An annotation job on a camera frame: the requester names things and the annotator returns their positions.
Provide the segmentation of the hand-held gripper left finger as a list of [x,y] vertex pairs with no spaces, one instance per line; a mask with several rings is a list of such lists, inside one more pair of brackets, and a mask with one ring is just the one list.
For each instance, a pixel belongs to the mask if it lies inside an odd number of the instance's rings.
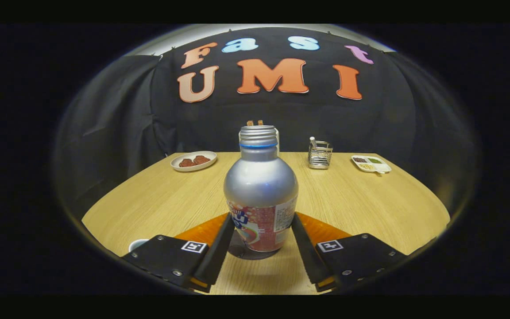
[[234,233],[230,214],[212,218],[170,237],[155,235],[122,259],[171,285],[210,292]]

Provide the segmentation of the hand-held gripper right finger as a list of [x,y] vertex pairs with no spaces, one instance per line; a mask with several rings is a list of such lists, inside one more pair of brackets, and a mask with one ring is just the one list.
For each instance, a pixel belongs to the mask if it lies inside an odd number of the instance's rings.
[[408,257],[370,233],[350,235],[300,212],[291,229],[317,292],[348,292],[393,270]]

